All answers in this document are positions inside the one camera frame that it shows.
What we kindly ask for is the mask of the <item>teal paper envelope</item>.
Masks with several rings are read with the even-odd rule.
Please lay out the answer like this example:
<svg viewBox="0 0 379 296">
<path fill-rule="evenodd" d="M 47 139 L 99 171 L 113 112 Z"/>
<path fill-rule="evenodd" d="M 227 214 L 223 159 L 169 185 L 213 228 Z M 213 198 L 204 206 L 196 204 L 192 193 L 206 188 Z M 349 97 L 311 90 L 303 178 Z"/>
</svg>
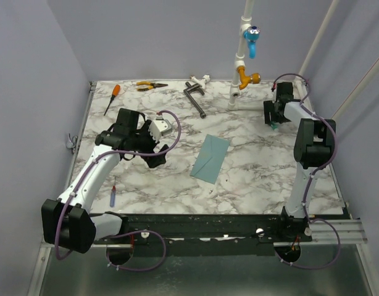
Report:
<svg viewBox="0 0 379 296">
<path fill-rule="evenodd" d="M 215 184 L 229 146 L 229 141 L 208 134 L 202 144 L 190 176 Z"/>
</svg>

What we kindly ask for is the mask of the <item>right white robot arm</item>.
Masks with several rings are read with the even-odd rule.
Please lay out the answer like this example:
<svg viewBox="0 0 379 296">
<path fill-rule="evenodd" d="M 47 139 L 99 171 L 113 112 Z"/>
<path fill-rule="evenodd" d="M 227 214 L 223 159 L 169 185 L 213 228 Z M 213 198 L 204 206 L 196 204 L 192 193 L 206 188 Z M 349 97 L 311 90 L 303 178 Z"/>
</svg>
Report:
<svg viewBox="0 0 379 296">
<path fill-rule="evenodd" d="M 273 100 L 264 102 L 265 124 L 276 127 L 291 122 L 297 128 L 293 155 L 296 161 L 296 177 L 291 195 L 283 208 L 289 218 L 308 217 L 309 205 L 320 171 L 329 165 L 335 155 L 336 122 L 325 120 L 295 99 L 293 84 L 274 83 Z"/>
</svg>

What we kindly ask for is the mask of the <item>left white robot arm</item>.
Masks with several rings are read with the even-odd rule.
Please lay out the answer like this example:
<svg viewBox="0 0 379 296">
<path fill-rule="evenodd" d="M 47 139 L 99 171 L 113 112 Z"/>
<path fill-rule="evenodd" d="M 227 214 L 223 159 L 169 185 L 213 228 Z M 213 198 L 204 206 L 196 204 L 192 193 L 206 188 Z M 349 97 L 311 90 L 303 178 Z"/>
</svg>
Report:
<svg viewBox="0 0 379 296">
<path fill-rule="evenodd" d="M 145 114 L 121 108 L 115 123 L 96 136 L 92 153 L 71 185 L 41 207 L 44 240 L 78 253 L 87 252 L 94 241 L 109 237 L 116 244 L 128 239 L 127 218 L 113 212 L 92 214 L 101 186 L 121 160 L 140 156 L 149 168 L 166 162 L 168 145 L 154 148 L 172 132 L 162 115 L 153 120 Z"/>
</svg>

